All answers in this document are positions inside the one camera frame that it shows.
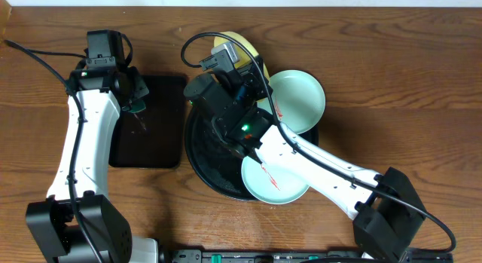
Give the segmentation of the green sponge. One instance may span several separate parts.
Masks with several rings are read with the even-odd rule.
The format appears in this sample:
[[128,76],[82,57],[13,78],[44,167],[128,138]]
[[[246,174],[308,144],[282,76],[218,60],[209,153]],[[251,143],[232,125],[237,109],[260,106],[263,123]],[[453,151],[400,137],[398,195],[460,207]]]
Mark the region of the green sponge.
[[146,109],[146,104],[141,99],[135,101],[129,101],[125,106],[122,107],[123,112],[127,113],[139,113]]

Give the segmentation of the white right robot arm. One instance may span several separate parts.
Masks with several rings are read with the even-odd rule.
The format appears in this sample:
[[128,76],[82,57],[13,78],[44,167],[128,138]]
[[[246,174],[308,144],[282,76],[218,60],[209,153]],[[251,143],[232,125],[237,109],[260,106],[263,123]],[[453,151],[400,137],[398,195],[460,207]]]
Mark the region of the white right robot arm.
[[323,194],[352,219],[355,242],[374,259],[400,262],[425,220],[408,177],[390,167],[380,174],[350,164],[310,143],[255,105],[266,84],[253,74],[233,83],[198,75],[184,91],[216,137],[267,175],[285,173]]

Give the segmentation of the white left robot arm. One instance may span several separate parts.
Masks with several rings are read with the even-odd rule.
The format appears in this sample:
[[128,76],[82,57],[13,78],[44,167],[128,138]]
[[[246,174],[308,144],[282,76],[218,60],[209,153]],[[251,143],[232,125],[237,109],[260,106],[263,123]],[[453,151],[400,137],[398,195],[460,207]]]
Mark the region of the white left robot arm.
[[48,262],[158,262],[152,238],[135,237],[108,198],[108,160],[122,109],[148,93],[131,59],[89,56],[67,83],[69,122],[59,168],[26,224]]

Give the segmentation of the yellow plate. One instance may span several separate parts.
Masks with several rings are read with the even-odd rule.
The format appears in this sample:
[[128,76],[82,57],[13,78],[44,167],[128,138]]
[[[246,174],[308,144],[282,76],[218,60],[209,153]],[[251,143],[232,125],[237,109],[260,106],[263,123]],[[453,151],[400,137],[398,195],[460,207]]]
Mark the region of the yellow plate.
[[257,66],[263,71],[264,80],[268,84],[270,83],[270,76],[263,58],[255,47],[236,32],[222,32],[221,37],[216,36],[214,39],[212,55],[219,50],[227,50],[228,56],[233,62],[233,67],[237,71],[237,75],[229,80],[232,88],[237,90],[242,81],[244,84],[253,87],[257,92],[256,100],[265,99],[267,94],[264,92],[264,85],[261,82]]

